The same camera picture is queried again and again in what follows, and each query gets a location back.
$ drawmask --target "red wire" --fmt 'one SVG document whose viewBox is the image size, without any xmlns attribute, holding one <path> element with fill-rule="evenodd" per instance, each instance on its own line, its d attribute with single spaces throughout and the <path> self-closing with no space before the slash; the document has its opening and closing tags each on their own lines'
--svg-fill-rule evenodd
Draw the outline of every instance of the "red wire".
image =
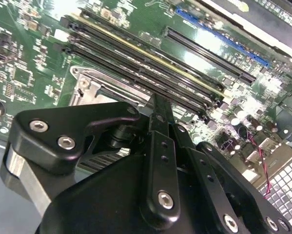
<svg viewBox="0 0 292 234">
<path fill-rule="evenodd" d="M 265 173 L 265 177 L 266 177 L 266 184 L 267 184 L 267 189 L 266 189 L 266 192 L 264 194 L 264 198 L 266 199 L 267 196 L 271 193 L 271 188 L 272 188 L 272 184 L 271 182 L 269 181 L 269 176 L 268 176 L 268 171 L 267 171 L 267 165 L 265 163 L 265 160 L 264 160 L 264 151 L 258 147 L 257 143 L 253 140 L 252 137 L 249 137 L 249 140 L 251 141 L 251 143 L 258 148 L 258 154 L 262 160 L 262 166 L 263 166 L 263 169 L 264 169 L 264 173 Z"/>
</svg>

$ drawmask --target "metal mesh grill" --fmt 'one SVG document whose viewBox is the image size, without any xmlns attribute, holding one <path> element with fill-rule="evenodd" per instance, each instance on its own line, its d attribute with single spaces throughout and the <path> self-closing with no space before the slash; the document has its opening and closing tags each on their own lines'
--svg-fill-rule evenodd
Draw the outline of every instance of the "metal mesh grill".
<svg viewBox="0 0 292 234">
<path fill-rule="evenodd" d="M 272 189 L 268 201 L 275 206 L 292 225 L 292 162 L 271 180 Z M 264 186 L 259 191 L 266 192 Z"/>
</svg>

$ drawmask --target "silver screw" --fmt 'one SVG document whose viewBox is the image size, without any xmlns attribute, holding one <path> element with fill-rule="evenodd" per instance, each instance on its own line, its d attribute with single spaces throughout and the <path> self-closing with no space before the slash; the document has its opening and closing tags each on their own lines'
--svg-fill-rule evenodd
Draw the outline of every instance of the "silver screw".
<svg viewBox="0 0 292 234">
<path fill-rule="evenodd" d="M 269 226 L 274 230 L 274 231 L 278 231 L 278 226 L 277 224 L 270 218 L 270 217 L 267 217 L 266 218 L 267 220 L 267 223 L 269 224 Z"/>
<path fill-rule="evenodd" d="M 278 219 L 278 222 L 280 223 L 284 230 L 286 230 L 287 232 L 290 230 L 288 225 L 282 219 Z"/>
<path fill-rule="evenodd" d="M 161 116 L 161 115 L 157 115 L 156 118 L 161 121 L 161 122 L 164 122 L 164 118 Z"/>
<path fill-rule="evenodd" d="M 58 145 L 65 150 L 71 150 L 75 147 L 76 142 L 68 136 L 62 136 L 58 139 Z"/>
<path fill-rule="evenodd" d="M 178 129 L 182 132 L 182 133 L 184 133 L 185 132 L 185 129 L 184 129 L 184 127 L 183 126 L 178 126 Z"/>
<path fill-rule="evenodd" d="M 170 210 L 174 205 L 172 197 L 166 192 L 160 192 L 158 195 L 158 199 L 160 205 L 163 206 L 165 209 Z"/>
<path fill-rule="evenodd" d="M 233 218 L 226 214 L 224 215 L 224 221 L 230 231 L 232 231 L 233 233 L 238 232 L 238 225 Z"/>
<path fill-rule="evenodd" d="M 33 120 L 29 124 L 30 129 L 34 132 L 43 133 L 48 130 L 48 125 L 42 120 Z"/>
<path fill-rule="evenodd" d="M 129 113 L 133 114 L 133 115 L 136 114 L 136 110 L 135 110 L 133 107 L 129 107 L 129 108 L 127 108 L 127 111 L 128 111 Z"/>
<path fill-rule="evenodd" d="M 79 86 L 81 88 L 87 88 L 89 86 L 89 81 L 85 78 L 81 79 L 80 82 L 79 82 Z"/>
<path fill-rule="evenodd" d="M 209 146 L 209 145 L 205 145 L 205 148 L 206 148 L 208 151 L 213 151 L 212 147 Z"/>
</svg>

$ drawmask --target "blue pcie slot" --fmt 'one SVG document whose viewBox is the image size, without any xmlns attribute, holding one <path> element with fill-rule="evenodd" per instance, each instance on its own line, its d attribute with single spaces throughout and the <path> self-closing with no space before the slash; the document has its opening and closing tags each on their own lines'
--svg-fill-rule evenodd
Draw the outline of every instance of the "blue pcie slot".
<svg viewBox="0 0 292 234">
<path fill-rule="evenodd" d="M 243 46 L 236 44 L 234 41 L 226 38 L 225 36 L 221 35 L 220 33 L 212 30 L 208 26 L 206 26 L 203 23 L 199 22 L 199 18 L 198 17 L 193 16 L 193 15 L 183 11 L 180 7 L 176 7 L 175 13 L 177 15 L 181 16 L 182 18 L 184 18 L 185 20 L 187 20 L 188 22 L 192 23 L 193 25 L 201 27 L 202 29 L 212 33 L 216 37 L 220 38 L 225 44 L 227 44 L 227 45 L 231 46 L 232 48 L 238 50 L 239 52 L 243 53 L 244 55 L 249 56 L 251 59 L 255 60 L 259 64 L 269 68 L 270 65 L 269 65 L 269 63 L 267 61 L 262 59 L 260 56 L 257 56 L 254 53 L 247 51 Z"/>
</svg>

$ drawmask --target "robotic arm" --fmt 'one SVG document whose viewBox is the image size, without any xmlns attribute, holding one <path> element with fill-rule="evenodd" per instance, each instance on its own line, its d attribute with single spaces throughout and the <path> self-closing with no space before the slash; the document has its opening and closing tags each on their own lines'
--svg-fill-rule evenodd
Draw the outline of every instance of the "robotic arm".
<svg viewBox="0 0 292 234">
<path fill-rule="evenodd" d="M 130 155 L 74 181 L 77 164 Z M 31 200 L 38 234 L 292 234 L 289 222 L 207 142 L 195 146 L 154 94 L 126 102 L 24 111 L 0 176 Z"/>
</svg>

